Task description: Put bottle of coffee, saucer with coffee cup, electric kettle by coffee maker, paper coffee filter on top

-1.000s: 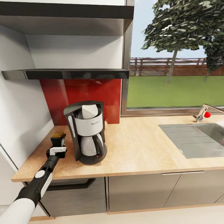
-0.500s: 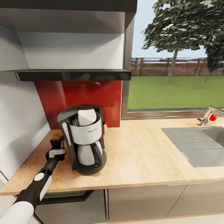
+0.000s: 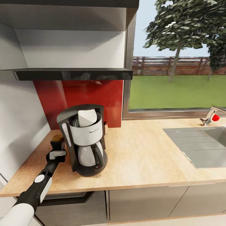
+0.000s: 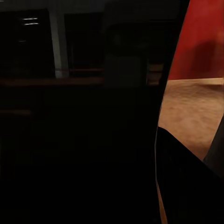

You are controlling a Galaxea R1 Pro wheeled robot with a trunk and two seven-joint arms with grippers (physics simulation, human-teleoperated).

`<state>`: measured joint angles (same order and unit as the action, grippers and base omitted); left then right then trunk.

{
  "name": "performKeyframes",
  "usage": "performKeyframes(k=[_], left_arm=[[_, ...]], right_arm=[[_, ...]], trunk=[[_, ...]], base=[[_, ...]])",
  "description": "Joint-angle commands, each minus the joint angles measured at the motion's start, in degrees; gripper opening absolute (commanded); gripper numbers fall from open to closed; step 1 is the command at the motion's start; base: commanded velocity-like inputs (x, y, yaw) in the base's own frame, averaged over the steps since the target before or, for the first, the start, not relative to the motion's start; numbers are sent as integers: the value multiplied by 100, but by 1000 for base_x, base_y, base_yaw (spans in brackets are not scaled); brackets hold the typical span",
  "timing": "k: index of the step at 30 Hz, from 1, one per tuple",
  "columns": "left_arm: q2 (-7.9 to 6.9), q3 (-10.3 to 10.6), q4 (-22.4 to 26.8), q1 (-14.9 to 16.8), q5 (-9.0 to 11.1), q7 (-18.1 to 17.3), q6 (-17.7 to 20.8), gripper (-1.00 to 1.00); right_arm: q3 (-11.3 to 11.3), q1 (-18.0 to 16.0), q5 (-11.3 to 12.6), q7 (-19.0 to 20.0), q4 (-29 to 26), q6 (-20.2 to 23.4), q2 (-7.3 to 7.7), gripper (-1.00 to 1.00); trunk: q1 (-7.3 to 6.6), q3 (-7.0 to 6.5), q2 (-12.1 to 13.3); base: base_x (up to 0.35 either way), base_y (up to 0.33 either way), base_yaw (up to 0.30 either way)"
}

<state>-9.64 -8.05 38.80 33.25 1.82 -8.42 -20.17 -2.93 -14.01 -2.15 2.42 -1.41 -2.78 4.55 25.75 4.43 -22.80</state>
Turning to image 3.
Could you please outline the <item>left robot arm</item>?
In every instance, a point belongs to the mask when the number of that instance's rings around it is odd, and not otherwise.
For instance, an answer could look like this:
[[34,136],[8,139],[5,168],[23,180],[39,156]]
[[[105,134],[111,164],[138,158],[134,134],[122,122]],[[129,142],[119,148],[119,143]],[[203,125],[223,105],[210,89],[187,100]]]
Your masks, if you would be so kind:
[[19,195],[17,202],[0,220],[0,226],[29,226],[30,222],[52,185],[52,176],[60,162],[65,162],[66,151],[51,151],[47,165],[34,179],[27,191]]

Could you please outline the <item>bottle of coffee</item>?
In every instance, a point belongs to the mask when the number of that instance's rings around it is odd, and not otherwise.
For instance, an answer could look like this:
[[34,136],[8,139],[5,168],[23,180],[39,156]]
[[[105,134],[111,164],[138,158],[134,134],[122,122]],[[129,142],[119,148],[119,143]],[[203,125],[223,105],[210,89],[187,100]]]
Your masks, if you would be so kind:
[[52,138],[52,141],[50,142],[52,146],[52,151],[61,151],[66,150],[65,149],[65,140],[62,135],[56,135]]

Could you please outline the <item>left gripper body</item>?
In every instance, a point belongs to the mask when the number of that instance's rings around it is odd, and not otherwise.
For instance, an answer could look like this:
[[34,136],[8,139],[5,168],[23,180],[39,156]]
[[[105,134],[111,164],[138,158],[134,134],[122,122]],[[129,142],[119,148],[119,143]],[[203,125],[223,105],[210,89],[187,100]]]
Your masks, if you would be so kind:
[[60,162],[65,162],[65,155],[57,156],[55,159],[50,160],[50,155],[47,154],[46,159],[47,159],[47,165],[53,165],[55,168],[57,168]]

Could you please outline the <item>paper coffee filter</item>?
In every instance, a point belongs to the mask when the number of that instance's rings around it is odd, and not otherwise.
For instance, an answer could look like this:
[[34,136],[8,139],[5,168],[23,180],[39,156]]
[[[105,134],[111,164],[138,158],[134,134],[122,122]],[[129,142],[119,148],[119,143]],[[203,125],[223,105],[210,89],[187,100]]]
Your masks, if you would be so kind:
[[78,111],[79,127],[89,127],[97,121],[95,109]]

